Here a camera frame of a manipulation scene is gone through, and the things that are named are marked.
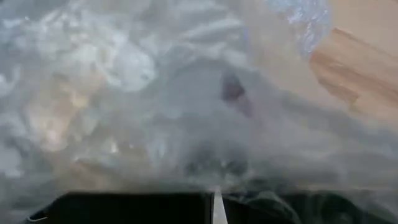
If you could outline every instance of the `wooden surface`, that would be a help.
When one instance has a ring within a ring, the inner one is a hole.
[[[311,68],[353,111],[398,123],[398,0],[330,0],[331,35]]]

